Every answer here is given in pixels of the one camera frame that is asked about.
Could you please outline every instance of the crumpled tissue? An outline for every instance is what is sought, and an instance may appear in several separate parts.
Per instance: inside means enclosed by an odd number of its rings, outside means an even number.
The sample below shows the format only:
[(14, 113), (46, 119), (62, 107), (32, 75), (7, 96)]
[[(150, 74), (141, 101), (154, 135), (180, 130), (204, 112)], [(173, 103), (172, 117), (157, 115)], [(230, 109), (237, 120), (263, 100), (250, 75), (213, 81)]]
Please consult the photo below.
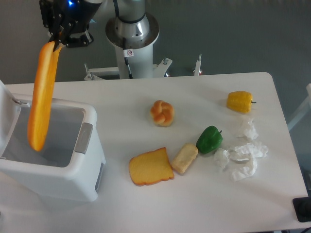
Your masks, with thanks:
[(246, 177), (252, 176), (257, 169), (257, 165), (257, 160), (253, 157), (250, 157), (245, 166), (236, 168), (231, 172), (231, 180), (240, 181)]
[(222, 148), (218, 148), (214, 154), (214, 162), (217, 166), (221, 168), (225, 168), (229, 163), (229, 151), (224, 150)]
[(233, 150), (230, 152), (230, 159), (233, 160), (234, 162), (245, 162), (250, 159), (250, 155), (238, 153)]
[(214, 162), (221, 168), (226, 168), (229, 160), (243, 164), (242, 167), (232, 169), (230, 178), (233, 181), (240, 181), (254, 175), (257, 169), (257, 158), (266, 157), (268, 148), (261, 142), (247, 143), (244, 146), (233, 147), (228, 150), (218, 148), (214, 154)]
[(253, 120), (253, 118), (246, 118), (242, 121), (237, 137), (246, 137), (250, 140), (255, 140), (258, 137)]
[(262, 142), (249, 142), (244, 146), (235, 147), (234, 151), (239, 154), (250, 154), (254, 158), (266, 157), (268, 148)]

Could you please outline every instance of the toy bread slice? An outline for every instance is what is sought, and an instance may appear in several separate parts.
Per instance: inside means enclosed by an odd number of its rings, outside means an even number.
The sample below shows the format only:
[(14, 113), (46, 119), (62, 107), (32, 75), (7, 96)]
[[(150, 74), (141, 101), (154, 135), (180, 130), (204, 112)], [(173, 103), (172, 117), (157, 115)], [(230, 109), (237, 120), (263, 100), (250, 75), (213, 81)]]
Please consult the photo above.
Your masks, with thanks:
[(132, 181), (137, 185), (150, 185), (174, 178), (165, 147), (132, 158), (129, 171)]
[(33, 102), (28, 120), (28, 142), (36, 151), (42, 150), (48, 133), (52, 96), (61, 47), (53, 52), (55, 42), (45, 44), (39, 54)]
[(183, 174), (192, 161), (196, 158), (199, 150), (192, 143), (186, 143), (172, 161), (172, 168)]

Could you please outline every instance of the black cable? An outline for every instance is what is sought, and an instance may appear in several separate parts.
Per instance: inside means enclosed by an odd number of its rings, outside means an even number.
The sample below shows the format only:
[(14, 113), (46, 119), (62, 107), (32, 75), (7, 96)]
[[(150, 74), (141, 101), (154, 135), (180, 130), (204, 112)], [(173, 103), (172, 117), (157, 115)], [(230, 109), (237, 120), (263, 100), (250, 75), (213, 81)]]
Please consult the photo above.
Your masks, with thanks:
[(119, 6), (117, 0), (113, 0), (113, 5), (115, 7), (116, 17), (119, 17)]
[(308, 230), (310, 230), (311, 227), (304, 229), (301, 233), (306, 233)]
[[(123, 51), (124, 51), (124, 50), (126, 50), (126, 48), (125, 48), (126, 38), (123, 38), (122, 43), (123, 43), (122, 47), (123, 47)], [(133, 75), (132, 75), (130, 64), (128, 63), (127, 57), (124, 57), (124, 61), (125, 61), (125, 64), (127, 66), (127, 69), (128, 69), (128, 76), (130, 79), (132, 79)]]

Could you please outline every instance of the white table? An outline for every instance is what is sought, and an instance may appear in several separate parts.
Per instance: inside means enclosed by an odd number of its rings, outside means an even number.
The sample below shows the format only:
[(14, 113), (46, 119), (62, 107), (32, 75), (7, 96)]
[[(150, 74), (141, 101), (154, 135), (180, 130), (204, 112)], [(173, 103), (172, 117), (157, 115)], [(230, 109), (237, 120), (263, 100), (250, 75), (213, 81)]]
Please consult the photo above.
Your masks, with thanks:
[[(7, 86), (31, 94), (32, 84)], [(229, 179), (213, 158), (199, 155), (183, 175), (151, 186), (135, 186), (128, 162), (167, 147), (171, 160), (186, 142), (195, 143), (209, 125), (223, 130), (222, 147), (245, 143), (235, 137), (242, 114), (226, 108), (229, 92), (253, 93), (259, 140), (269, 148), (252, 178)], [(92, 203), (39, 197), (0, 173), (2, 232), (6, 233), (241, 233), (310, 227), (297, 221), (292, 199), (307, 191), (267, 73), (56, 83), (54, 97), (92, 104), (104, 148), (99, 197)], [(175, 107), (172, 126), (149, 117), (155, 100)]]

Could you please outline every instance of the metal bracket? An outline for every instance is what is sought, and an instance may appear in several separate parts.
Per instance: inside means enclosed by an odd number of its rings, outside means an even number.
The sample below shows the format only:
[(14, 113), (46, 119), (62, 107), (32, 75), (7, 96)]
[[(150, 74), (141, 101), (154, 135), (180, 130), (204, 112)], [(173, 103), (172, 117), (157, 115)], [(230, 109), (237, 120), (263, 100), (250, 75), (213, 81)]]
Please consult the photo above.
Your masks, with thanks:
[(307, 91), (308, 96), (290, 117), (287, 124), (289, 131), (311, 110), (311, 84), (307, 85)]
[[(171, 59), (164, 58), (159, 65), (153, 65), (153, 77), (169, 77), (167, 70), (172, 63), (173, 61)], [(85, 81), (104, 80), (98, 76), (119, 75), (118, 67), (89, 69), (86, 63), (84, 66), (86, 69), (86, 76), (84, 78)]]
[(193, 70), (194, 76), (199, 76), (199, 75), (202, 75), (202, 73), (203, 73), (203, 71), (201, 69), (201, 57), (202, 57), (202, 54), (199, 55), (199, 59), (195, 63), (195, 68)]
[(20, 100), (18, 100), (16, 98), (12, 98), (12, 100), (14, 101), (14, 103), (17, 103), (17, 104), (23, 105), (23, 106), (26, 105), (27, 107), (30, 108), (30, 103), (28, 103), (28, 102), (23, 102), (23, 101), (20, 101)]

